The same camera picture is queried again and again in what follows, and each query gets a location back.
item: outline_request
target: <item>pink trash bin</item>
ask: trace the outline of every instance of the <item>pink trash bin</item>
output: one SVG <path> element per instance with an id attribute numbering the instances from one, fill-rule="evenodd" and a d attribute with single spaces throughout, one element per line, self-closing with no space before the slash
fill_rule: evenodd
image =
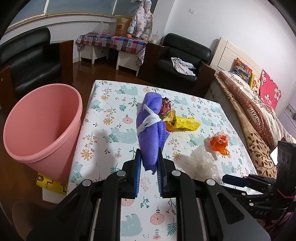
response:
<path id="1" fill-rule="evenodd" d="M 68 183 L 81 125 L 82 99 L 65 84 L 45 85 L 24 96 L 6 120 L 7 153 L 53 180 Z"/>

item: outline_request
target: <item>crumpled yellow wrapper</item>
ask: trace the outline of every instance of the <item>crumpled yellow wrapper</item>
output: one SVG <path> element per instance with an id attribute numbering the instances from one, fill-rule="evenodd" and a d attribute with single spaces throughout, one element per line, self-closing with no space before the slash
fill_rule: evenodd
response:
<path id="1" fill-rule="evenodd" d="M 175 110 L 169 112 L 163 121 L 166 124 L 166 129 L 169 131 L 173 131 L 174 129 L 188 129 L 191 131 L 196 131 L 201 125 L 200 122 L 194 119 L 194 117 L 184 118 L 181 116 L 176 116 Z"/>

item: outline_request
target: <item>hanging jacket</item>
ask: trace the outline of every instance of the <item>hanging jacket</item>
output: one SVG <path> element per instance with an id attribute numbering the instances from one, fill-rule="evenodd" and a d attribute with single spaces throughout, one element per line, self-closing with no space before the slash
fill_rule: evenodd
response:
<path id="1" fill-rule="evenodd" d="M 143 0 L 127 30 L 132 36 L 149 39 L 152 32 L 153 14 L 150 11 L 151 0 Z"/>

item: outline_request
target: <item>purple rolled cloth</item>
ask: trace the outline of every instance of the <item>purple rolled cloth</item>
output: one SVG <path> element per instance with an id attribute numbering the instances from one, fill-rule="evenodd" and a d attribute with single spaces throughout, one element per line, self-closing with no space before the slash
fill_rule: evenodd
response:
<path id="1" fill-rule="evenodd" d="M 162 101 L 163 99 L 160 94 L 154 92 L 147 93 L 136 120 L 142 163 L 145 171 L 152 170 L 152 174 L 156 172 L 158 149 L 159 147 L 161 150 L 163 149 L 165 141 L 170 134 L 166 130 L 165 122 L 155 115 L 159 113 Z M 143 128 L 143 122 L 148 121 L 148 116 L 152 119 L 150 120 L 150 124 L 155 123 L 152 125 L 147 124 L 147 127 Z"/>

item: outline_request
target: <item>pink rubber band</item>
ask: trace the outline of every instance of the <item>pink rubber band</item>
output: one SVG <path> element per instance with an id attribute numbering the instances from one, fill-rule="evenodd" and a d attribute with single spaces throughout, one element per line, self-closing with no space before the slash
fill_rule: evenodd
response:
<path id="1" fill-rule="evenodd" d="M 295 198 L 296 196 L 285 196 L 283 193 L 280 192 L 280 190 L 278 189 L 279 194 L 281 194 L 283 196 L 283 198 L 289 199 L 289 198 Z"/>

